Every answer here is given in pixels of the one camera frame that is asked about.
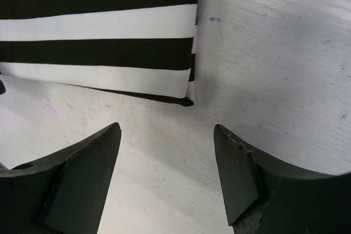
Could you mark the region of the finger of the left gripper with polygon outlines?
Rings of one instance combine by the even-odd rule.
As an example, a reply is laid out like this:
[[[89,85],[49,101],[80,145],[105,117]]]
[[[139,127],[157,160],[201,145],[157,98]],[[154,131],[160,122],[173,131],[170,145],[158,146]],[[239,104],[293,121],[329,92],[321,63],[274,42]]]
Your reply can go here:
[[[6,92],[6,88],[4,86],[4,83],[0,81],[0,95],[4,94]]]

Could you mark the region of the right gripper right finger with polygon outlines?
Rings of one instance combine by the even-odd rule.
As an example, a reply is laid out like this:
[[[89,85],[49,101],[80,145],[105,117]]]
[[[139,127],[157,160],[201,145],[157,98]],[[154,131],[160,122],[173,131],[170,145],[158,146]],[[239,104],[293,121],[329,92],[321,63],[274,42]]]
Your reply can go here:
[[[284,162],[214,128],[227,221],[235,233],[350,233],[350,174]]]

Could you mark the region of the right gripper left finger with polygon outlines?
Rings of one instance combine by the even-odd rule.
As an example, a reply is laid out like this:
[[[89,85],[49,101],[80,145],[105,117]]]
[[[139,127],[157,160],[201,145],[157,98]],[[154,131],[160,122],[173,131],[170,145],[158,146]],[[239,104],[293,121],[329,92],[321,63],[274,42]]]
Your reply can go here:
[[[1,233],[97,233],[120,142],[112,123],[45,157],[1,165]]]

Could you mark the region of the black white striped tank top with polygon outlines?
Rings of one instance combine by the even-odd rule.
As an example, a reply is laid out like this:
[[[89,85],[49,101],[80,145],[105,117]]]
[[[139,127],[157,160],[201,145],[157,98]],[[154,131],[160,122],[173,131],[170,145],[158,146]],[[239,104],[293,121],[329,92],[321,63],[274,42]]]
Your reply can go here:
[[[194,104],[198,0],[1,0],[1,74]]]

